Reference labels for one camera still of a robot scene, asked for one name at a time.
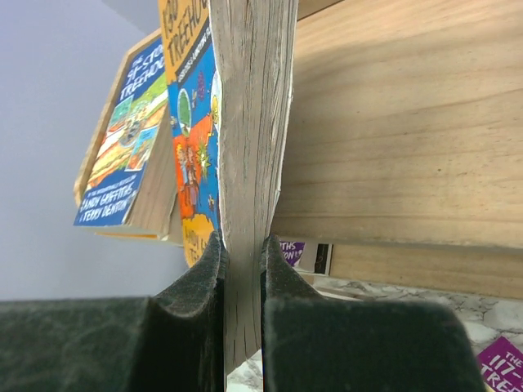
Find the orange 39-Storey Treehouse book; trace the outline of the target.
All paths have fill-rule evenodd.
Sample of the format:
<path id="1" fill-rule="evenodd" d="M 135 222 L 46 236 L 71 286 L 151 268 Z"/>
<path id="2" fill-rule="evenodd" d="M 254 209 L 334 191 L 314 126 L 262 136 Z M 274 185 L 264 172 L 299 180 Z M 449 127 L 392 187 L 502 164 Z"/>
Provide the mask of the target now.
<path id="1" fill-rule="evenodd" d="M 168 221 L 168 231 L 165 235 L 153 235 L 153 234 L 112 234 L 112 233 L 101 233 L 95 232 L 95 235 L 107 238 L 116 238 L 122 240 L 134 240 L 142 242 L 156 242 L 175 247 L 183 247 L 183 237 L 181 232 L 181 219 L 179 213 L 172 211 Z"/>

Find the blue 91-Storey Treehouse book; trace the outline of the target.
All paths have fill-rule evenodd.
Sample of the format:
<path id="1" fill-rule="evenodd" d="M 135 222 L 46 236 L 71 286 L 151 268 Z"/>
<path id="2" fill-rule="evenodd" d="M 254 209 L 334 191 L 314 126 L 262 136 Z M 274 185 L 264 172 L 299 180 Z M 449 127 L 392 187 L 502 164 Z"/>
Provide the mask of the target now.
<path id="1" fill-rule="evenodd" d="M 154 35 L 123 59 L 74 184 L 74 226 L 165 235 L 176 198 L 163 45 Z"/>

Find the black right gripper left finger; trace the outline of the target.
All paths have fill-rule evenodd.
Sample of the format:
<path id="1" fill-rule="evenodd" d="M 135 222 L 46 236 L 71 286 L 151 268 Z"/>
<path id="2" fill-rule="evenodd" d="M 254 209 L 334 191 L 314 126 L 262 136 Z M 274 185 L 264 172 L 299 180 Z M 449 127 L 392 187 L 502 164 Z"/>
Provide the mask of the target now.
<path id="1" fill-rule="evenodd" d="M 223 391 L 218 234 L 156 296 L 1 304 L 4 391 Z"/>

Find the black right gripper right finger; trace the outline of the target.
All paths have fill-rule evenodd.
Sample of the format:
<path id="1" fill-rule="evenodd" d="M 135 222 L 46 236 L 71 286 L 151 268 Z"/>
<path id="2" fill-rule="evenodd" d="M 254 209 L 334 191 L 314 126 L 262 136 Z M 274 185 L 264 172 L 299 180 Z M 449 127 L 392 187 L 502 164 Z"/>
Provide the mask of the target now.
<path id="1" fill-rule="evenodd" d="M 319 294 L 268 237 L 261 254 L 267 391 L 482 391 L 462 323 L 426 301 Z"/>

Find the purple 52-Storey Treehouse book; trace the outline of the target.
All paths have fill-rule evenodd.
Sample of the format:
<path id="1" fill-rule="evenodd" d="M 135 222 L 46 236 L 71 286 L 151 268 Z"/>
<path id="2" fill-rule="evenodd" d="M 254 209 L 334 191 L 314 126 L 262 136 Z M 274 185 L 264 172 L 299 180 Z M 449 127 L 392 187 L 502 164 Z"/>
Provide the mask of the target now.
<path id="1" fill-rule="evenodd" d="M 296 270 L 314 273 L 318 243 L 279 241 L 284 259 Z"/>

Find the purple green bottom book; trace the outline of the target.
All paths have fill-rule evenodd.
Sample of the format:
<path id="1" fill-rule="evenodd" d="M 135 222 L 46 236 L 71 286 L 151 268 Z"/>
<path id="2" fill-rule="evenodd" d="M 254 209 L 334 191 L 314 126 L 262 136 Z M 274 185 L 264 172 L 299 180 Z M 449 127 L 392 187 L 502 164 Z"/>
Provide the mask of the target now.
<path id="1" fill-rule="evenodd" d="M 487 391 L 522 392 L 522 352 L 501 336 L 477 355 Z"/>

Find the orange 130-Storey Treehouse book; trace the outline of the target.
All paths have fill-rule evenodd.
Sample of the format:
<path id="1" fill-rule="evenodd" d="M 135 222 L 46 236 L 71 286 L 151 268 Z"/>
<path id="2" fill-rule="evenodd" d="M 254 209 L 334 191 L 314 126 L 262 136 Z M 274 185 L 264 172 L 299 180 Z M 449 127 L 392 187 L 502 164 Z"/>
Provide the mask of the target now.
<path id="1" fill-rule="evenodd" d="M 186 261 L 227 251 L 225 370 L 262 345 L 259 259 L 280 195 L 295 1 L 161 1 Z"/>

